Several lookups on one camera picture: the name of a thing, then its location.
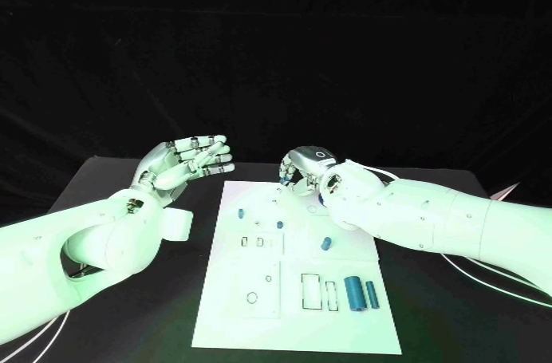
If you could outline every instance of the robotic hand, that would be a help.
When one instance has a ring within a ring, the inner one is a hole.
[[[300,171],[304,177],[291,182]],[[320,192],[336,224],[414,250],[461,255],[503,267],[552,295],[552,209],[483,199],[383,170],[342,164],[329,150],[295,148],[281,184],[297,195]]]
[[[0,344],[143,271],[161,239],[186,241],[193,214],[166,207],[187,181],[233,171],[225,136],[160,143],[128,189],[0,229]],[[59,252],[88,265],[68,276]]]

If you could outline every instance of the white board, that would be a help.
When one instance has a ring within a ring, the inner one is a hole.
[[[350,311],[352,275],[379,309]],[[278,183],[225,182],[192,347],[401,354],[373,238]]]

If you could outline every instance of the black backdrop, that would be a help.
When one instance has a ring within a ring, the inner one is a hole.
[[[548,2],[0,0],[3,221],[91,156],[219,133],[241,162],[319,144],[489,191],[552,183]]]

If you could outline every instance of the rectangular outline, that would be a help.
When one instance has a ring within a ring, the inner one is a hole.
[[[303,285],[303,276],[304,275],[314,275],[319,277],[319,294],[320,294],[320,309],[319,308],[311,308],[311,307],[304,307],[304,285]],[[320,292],[320,275],[319,274],[301,274],[301,286],[303,286],[303,290],[301,290],[301,307],[303,307],[303,310],[321,310],[321,292]]]
[[[336,293],[336,310],[330,309],[330,290],[327,289],[327,284],[333,283],[333,292]],[[337,303],[337,285],[334,281],[326,281],[326,294],[327,294],[327,310],[339,311],[339,303]]]

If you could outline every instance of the large blue cylinder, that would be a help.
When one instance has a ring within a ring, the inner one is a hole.
[[[363,311],[368,306],[359,277],[344,279],[344,289],[347,290],[350,311]]]

